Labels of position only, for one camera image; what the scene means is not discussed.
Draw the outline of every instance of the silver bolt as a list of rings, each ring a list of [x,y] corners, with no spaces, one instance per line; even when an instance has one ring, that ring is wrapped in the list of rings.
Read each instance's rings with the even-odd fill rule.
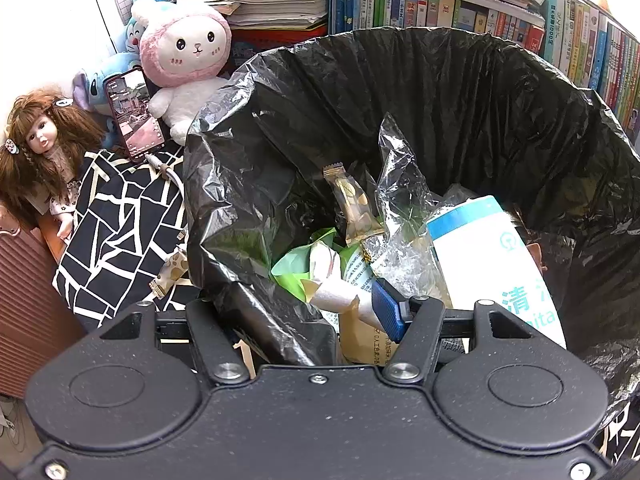
[[[216,366],[213,374],[227,381],[233,381],[242,377],[242,367],[237,363],[222,363]]]
[[[388,374],[399,380],[415,379],[420,375],[420,368],[410,363],[393,363],[389,367]]]
[[[587,480],[587,478],[591,476],[591,466],[584,462],[580,462],[571,468],[569,476],[571,477],[571,480]]]
[[[51,480],[65,480],[66,468],[58,462],[51,462],[44,468],[44,473]]]
[[[314,374],[309,377],[309,381],[312,382],[313,384],[326,384],[328,380],[329,380],[329,377],[322,374]]]

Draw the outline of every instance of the phone screen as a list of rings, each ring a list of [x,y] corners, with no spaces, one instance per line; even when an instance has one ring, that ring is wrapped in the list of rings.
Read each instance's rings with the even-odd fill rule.
[[[142,69],[135,68],[109,79],[105,86],[113,118],[131,158],[139,158],[164,144],[160,124],[147,110],[151,96]]]

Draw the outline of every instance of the brown suitcase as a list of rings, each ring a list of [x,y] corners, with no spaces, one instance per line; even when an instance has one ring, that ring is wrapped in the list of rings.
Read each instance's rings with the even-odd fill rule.
[[[0,394],[22,398],[31,375],[84,329],[51,285],[56,263],[0,203]]]

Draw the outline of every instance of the hair clip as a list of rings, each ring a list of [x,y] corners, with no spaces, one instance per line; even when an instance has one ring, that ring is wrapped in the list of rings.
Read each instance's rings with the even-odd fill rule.
[[[7,139],[4,142],[4,148],[12,155],[17,155],[18,153],[20,153],[20,148],[18,148],[18,146],[15,145],[15,142],[13,142],[11,139]]]

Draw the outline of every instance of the trash bin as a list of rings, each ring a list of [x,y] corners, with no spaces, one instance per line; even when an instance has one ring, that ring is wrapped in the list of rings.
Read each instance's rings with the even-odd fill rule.
[[[568,349],[607,380],[613,413],[640,372],[640,159],[595,92],[488,34],[310,40],[258,54],[215,94],[192,124],[184,172],[191,279],[221,320],[271,362],[336,362],[334,331],[269,270],[335,225],[323,166],[380,173],[386,112],[433,192],[460,183],[575,240],[556,307]]]

